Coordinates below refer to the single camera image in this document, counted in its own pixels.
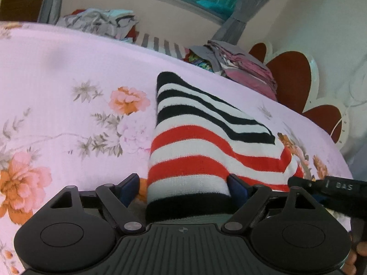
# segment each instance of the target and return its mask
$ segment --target headboard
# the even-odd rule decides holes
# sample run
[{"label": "headboard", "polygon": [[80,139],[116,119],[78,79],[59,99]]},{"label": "headboard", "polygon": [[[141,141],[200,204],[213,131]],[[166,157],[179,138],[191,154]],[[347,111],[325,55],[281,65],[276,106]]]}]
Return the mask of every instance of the headboard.
[{"label": "headboard", "polygon": [[331,134],[341,149],[349,134],[349,118],[345,106],[331,97],[317,98],[319,70],[312,56],[295,50],[273,53],[269,42],[255,44],[250,52],[270,69],[278,83],[278,102],[307,117]]}]

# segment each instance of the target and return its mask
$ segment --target gray and white striped cloth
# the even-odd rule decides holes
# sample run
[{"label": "gray and white striped cloth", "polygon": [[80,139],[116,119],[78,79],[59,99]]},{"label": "gray and white striped cloth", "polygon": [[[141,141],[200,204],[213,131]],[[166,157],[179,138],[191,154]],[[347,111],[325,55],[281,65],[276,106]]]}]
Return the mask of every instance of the gray and white striped cloth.
[{"label": "gray and white striped cloth", "polygon": [[177,59],[183,59],[187,54],[185,47],[182,45],[143,32],[139,32],[135,44]]}]

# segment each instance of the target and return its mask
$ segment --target finger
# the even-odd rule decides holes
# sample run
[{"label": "finger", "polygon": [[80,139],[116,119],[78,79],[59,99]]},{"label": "finger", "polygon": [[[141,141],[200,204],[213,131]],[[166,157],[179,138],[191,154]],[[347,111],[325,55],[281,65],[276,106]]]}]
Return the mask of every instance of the finger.
[{"label": "finger", "polygon": [[356,260],[357,260],[357,254],[354,250],[351,249],[345,263],[348,265],[354,265]]},{"label": "finger", "polygon": [[357,252],[361,256],[367,256],[367,242],[358,243]]},{"label": "finger", "polygon": [[348,264],[344,264],[342,270],[344,273],[346,273],[346,275],[355,275],[355,273],[357,272],[357,269],[354,265]]}]

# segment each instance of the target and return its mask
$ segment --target metal screw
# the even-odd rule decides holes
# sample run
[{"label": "metal screw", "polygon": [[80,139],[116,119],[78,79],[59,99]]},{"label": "metal screw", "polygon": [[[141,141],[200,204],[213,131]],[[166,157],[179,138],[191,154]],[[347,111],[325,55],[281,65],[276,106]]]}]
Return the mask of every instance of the metal screw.
[{"label": "metal screw", "polygon": [[128,222],[125,223],[124,228],[128,231],[137,231],[142,228],[142,225],[139,222]]},{"label": "metal screw", "polygon": [[224,227],[228,229],[229,231],[239,231],[242,228],[242,224],[232,221],[232,222],[226,223]]}]

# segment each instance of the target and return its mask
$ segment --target striped sweater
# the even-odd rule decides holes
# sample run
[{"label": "striped sweater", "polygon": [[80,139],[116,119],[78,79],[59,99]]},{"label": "striped sweater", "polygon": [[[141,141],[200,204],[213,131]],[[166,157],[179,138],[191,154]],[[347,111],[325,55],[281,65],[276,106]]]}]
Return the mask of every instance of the striped sweater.
[{"label": "striped sweater", "polygon": [[226,184],[233,173],[250,185],[287,191],[302,171],[263,124],[172,72],[157,79],[157,126],[148,173],[148,222],[223,222],[236,208]]}]

